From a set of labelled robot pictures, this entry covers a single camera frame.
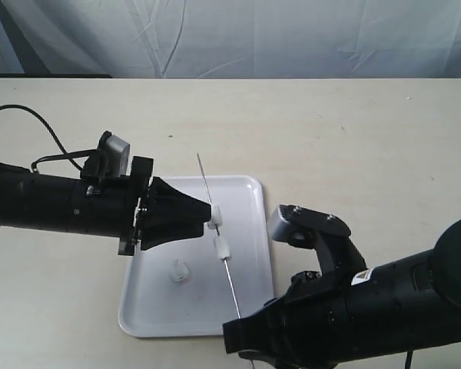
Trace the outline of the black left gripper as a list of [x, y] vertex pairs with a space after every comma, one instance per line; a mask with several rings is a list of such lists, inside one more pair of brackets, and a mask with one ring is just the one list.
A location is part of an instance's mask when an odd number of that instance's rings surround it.
[[211, 219], [211, 206], [153, 177], [152, 158], [135, 156], [129, 175], [115, 176], [106, 155], [92, 155], [81, 170], [71, 196], [71, 231], [119, 240], [118, 253], [134, 255], [138, 238], [138, 209], [148, 194], [148, 223], [159, 224], [141, 233], [141, 250], [200, 238]]

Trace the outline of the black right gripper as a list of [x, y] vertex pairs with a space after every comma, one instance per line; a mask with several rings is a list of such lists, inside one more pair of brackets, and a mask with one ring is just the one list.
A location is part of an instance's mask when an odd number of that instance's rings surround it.
[[366, 263], [348, 234], [295, 231], [285, 241], [314, 250], [320, 269], [296, 273], [284, 295], [224, 324], [225, 351], [275, 367], [329, 367], [327, 343], [347, 319], [347, 290]]

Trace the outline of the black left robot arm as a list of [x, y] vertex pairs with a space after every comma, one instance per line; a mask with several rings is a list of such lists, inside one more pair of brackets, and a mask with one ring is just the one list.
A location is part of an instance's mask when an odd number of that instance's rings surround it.
[[75, 179], [0, 163], [0, 226], [117, 238], [123, 256], [202, 237], [211, 206], [152, 170], [134, 157], [130, 175]]

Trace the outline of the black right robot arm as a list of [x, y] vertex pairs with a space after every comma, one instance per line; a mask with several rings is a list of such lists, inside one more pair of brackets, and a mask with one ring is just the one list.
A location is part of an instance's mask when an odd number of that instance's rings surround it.
[[461, 342], [461, 220], [434, 248], [368, 268], [340, 218], [281, 205], [273, 240], [314, 250], [319, 271], [223, 326], [229, 354], [275, 368], [339, 364]]

